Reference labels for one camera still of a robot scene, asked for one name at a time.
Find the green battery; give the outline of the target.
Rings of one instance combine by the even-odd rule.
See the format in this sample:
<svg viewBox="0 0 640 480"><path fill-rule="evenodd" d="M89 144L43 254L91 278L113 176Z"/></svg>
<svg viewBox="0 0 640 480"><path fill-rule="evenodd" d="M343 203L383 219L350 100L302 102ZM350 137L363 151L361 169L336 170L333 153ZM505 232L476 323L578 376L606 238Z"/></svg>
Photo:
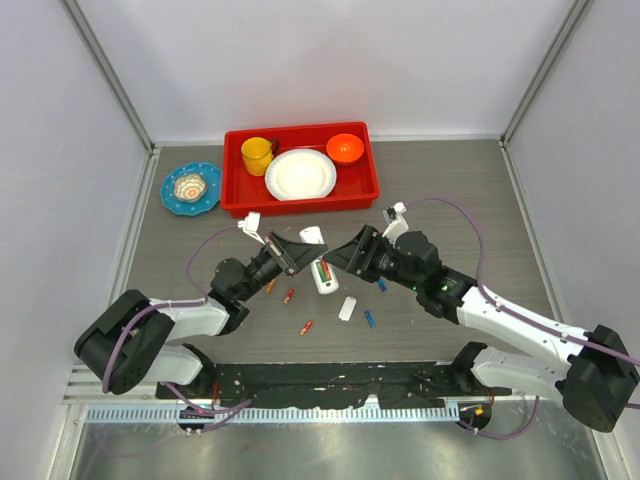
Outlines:
<svg viewBox="0 0 640 480"><path fill-rule="evenodd" d="M328 281L326 281L326 277L325 277L325 275L324 275L324 271L323 271L323 268L322 268L322 265L321 265L321 260L318 262L317 270L318 270L318 272L319 272L319 275L320 275L321 280L322 280L323 282L328 282Z"/></svg>

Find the white remote control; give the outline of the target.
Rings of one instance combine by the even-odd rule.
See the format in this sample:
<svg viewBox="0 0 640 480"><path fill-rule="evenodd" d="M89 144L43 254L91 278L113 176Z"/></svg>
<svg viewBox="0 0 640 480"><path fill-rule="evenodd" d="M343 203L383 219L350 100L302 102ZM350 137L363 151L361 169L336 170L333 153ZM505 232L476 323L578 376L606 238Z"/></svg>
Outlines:
<svg viewBox="0 0 640 480"><path fill-rule="evenodd" d="M305 243L324 244L324 238L318 226L310 226L299 232L300 239ZM311 273L320 295L329 295L336 292L339 282L333 270L322 256L310 265Z"/></svg>

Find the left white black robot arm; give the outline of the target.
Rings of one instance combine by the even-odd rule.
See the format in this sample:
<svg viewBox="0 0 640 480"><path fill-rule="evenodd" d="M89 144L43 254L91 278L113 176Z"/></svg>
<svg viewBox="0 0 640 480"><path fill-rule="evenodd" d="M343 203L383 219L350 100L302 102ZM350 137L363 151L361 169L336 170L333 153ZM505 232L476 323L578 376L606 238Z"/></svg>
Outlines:
<svg viewBox="0 0 640 480"><path fill-rule="evenodd" d="M324 242L291 241L272 232L248 263L222 260L198 299L159 300L127 290L79 336L74 354L106 393L123 395L141 383L169 382L190 398L203 398L213 385L211 362L184 339L233 333L248 316L251 297L278 276L304 270L327 250Z"/></svg>

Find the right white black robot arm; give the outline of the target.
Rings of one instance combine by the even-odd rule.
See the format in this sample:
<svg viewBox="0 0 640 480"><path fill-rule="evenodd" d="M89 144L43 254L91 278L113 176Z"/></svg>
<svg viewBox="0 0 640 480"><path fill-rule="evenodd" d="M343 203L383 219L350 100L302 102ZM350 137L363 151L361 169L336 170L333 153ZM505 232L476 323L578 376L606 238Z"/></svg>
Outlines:
<svg viewBox="0 0 640 480"><path fill-rule="evenodd" d="M583 425L611 432L639 385L637 362L620 335L551 320L505 300L472 277L443 264L418 231L387 239L370 225L325 254L330 265L369 283L384 277L412 290L430 315L482 331L518 349L464 348L451 371L457 391L484 386L536 395L561 404Z"/></svg>

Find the white battery cover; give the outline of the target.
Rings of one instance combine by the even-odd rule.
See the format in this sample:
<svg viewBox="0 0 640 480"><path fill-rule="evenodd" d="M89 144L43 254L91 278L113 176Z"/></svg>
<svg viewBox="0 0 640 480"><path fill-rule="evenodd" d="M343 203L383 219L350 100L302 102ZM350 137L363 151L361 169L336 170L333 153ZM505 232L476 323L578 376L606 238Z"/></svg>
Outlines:
<svg viewBox="0 0 640 480"><path fill-rule="evenodd" d="M357 300L352 296L347 296L340 308L338 318L341 321L349 321L357 304Z"/></svg>

